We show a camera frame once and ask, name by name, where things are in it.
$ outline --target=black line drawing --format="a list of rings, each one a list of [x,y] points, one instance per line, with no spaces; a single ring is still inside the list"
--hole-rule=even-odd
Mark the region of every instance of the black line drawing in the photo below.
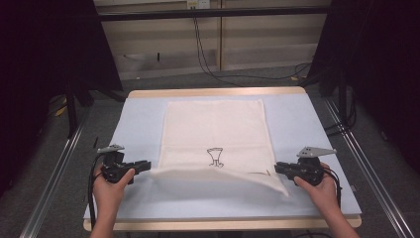
[[[248,174],[256,174],[256,175],[263,175],[263,176],[271,176],[268,170],[266,170],[266,173],[263,172],[249,172]]]
[[[211,159],[213,159],[213,163],[209,166],[219,167],[222,168],[224,165],[220,163],[220,154],[222,154],[223,148],[211,148],[207,150],[207,153],[211,156]]]

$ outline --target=electrical cable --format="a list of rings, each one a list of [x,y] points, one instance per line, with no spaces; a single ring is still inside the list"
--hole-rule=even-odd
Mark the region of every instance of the electrical cable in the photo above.
[[[295,73],[294,73],[294,74],[290,74],[290,75],[287,75],[287,76],[282,76],[282,77],[265,77],[265,76],[240,75],[240,74],[231,74],[231,75],[216,75],[216,74],[214,74],[214,72],[212,72],[212,71],[210,70],[210,68],[208,67],[206,57],[204,56],[203,46],[202,46],[202,44],[201,44],[201,37],[200,37],[200,31],[199,31],[199,27],[198,27],[198,22],[197,22],[197,19],[196,19],[196,18],[193,18],[193,20],[194,20],[195,37],[196,37],[197,51],[198,51],[198,61],[199,61],[199,63],[200,63],[200,67],[201,67],[201,69],[202,69],[202,70],[203,70],[203,71],[204,71],[207,75],[214,77],[214,78],[215,78],[216,80],[218,80],[218,81],[222,81],[222,82],[229,83],[229,84],[232,84],[232,85],[235,85],[235,86],[240,86],[240,87],[243,87],[243,86],[242,86],[242,85],[240,85],[240,84],[233,83],[233,82],[229,82],[229,81],[225,81],[225,80],[222,80],[221,78],[223,78],[223,77],[249,77],[249,78],[259,78],[259,79],[268,79],[268,80],[280,80],[280,79],[287,79],[287,78],[291,78],[292,76],[298,75],[298,73],[302,72],[302,71],[303,71],[303,70],[305,70],[305,69],[306,69],[309,65],[311,65],[311,64],[312,64],[311,62],[300,63],[300,64],[298,64],[298,65],[296,65],[296,66],[295,66]],[[204,63],[205,63],[205,65],[206,65],[207,70],[205,70],[205,69],[204,69],[204,66],[202,65],[200,52],[201,52],[201,54],[202,54],[202,56],[203,56]],[[301,66],[301,65],[305,65],[305,64],[306,64],[306,66],[304,66],[302,69],[300,69],[300,70],[296,70],[299,66]]]
[[[99,177],[101,174],[95,176],[95,169],[96,169],[96,164],[98,163],[98,160],[104,156],[104,154],[99,154],[98,156],[95,157],[95,160],[93,161],[92,167],[90,168],[90,173],[89,173],[89,180],[87,183],[87,202],[89,204],[89,212],[90,212],[90,224],[93,230],[93,227],[95,226],[96,223],[96,214],[95,214],[95,207],[93,204],[93,184],[95,183],[95,180],[97,177]]]
[[[339,204],[339,207],[341,208],[341,190],[343,188],[340,186],[340,179],[337,176],[337,174],[331,169],[324,168],[323,171],[324,171],[325,174],[327,174],[329,177],[331,177],[334,180],[334,182],[336,183],[337,202]]]
[[[347,131],[351,130],[356,125],[356,121],[357,121],[357,118],[358,118],[358,113],[357,113],[357,109],[356,109],[356,102],[357,102],[357,97],[356,97],[355,91],[352,90],[352,103],[350,105],[350,112],[349,112],[349,115],[347,116],[346,120],[345,121],[339,121],[336,124],[333,124],[329,127],[325,127],[324,130],[328,131],[328,130],[334,129],[336,127],[343,127],[343,128],[339,129],[338,131],[327,134],[328,137],[339,135],[339,134],[342,134],[344,132],[347,132]]]
[[[312,236],[312,233],[311,233],[311,231],[310,231],[310,230],[306,230],[306,234],[309,236],[309,238],[314,238],[314,237]]]
[[[193,21],[194,21],[194,27],[195,27],[195,40],[196,40],[196,43],[197,43],[198,62],[200,63],[200,67],[201,67],[201,69],[202,69],[202,70],[203,70],[203,71],[204,71],[207,75],[209,75],[209,76],[211,76],[211,77],[215,78],[215,79],[216,79],[216,80],[218,80],[218,81],[221,81],[221,82],[224,82],[224,83],[228,83],[228,84],[231,84],[231,85],[234,85],[234,86],[243,87],[243,86],[242,86],[242,85],[240,85],[240,84],[236,84],[236,83],[233,83],[233,82],[229,82],[229,81],[222,80],[222,79],[220,79],[218,76],[216,76],[216,75],[214,75],[214,74],[213,74],[213,72],[210,70],[210,68],[209,68],[209,66],[208,66],[207,59],[206,59],[206,57],[204,56],[204,50],[203,50],[203,45],[201,44],[200,30],[199,30],[199,28],[198,28],[198,22],[197,22],[197,19],[196,19],[196,18],[193,18]],[[204,69],[203,64],[201,63],[200,49],[201,49],[201,54],[202,54],[202,56],[203,56],[203,59],[204,59],[204,62],[205,62],[205,65],[206,65],[206,67],[207,67],[207,70],[208,70],[208,71],[206,71],[206,70]]]
[[[309,235],[308,233],[303,233],[303,234],[299,234],[299,235],[293,236],[293,238],[299,238],[299,237],[308,236],[308,235]],[[314,236],[315,235],[315,236],[324,236],[324,237],[328,237],[328,238],[333,238],[332,236],[330,236],[328,234],[319,233],[319,232],[311,232],[310,235],[311,236]]]
[[[317,72],[315,75],[312,75],[312,76],[306,78],[304,81],[300,81],[296,86],[306,87],[306,86],[309,86],[311,84],[315,84],[319,81],[320,76],[324,75],[325,73],[327,73],[331,69],[332,69],[331,67],[326,66],[325,68],[323,68],[322,70]]]

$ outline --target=wooden table edge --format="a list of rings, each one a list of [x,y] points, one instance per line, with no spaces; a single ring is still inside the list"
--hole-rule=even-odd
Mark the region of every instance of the wooden table edge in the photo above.
[[[178,96],[236,96],[236,95],[271,95],[306,93],[298,86],[287,87],[229,87],[229,88],[193,88],[193,89],[158,89],[134,90],[128,98],[178,97]]]
[[[362,225],[359,215],[346,215],[353,227]],[[90,219],[84,219],[84,229],[90,231]],[[320,217],[296,217],[282,219],[231,219],[231,220],[172,220],[140,221],[117,220],[115,231],[222,231],[222,230],[291,230],[328,228]]]

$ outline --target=black wall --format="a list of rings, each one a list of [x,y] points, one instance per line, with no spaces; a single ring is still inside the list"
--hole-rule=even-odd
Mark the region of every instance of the black wall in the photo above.
[[[327,17],[310,73],[326,65],[342,71],[407,163],[420,172],[420,2],[349,2],[361,13]],[[321,91],[331,92],[338,78],[337,73],[324,76]]]
[[[69,81],[122,89],[95,16],[89,0],[1,1],[0,194],[36,145],[49,100]]]

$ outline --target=white cloth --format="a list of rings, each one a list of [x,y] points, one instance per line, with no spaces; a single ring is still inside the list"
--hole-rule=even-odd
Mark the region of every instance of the white cloth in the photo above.
[[[263,102],[169,102],[155,178],[245,179],[288,195],[273,165]]]

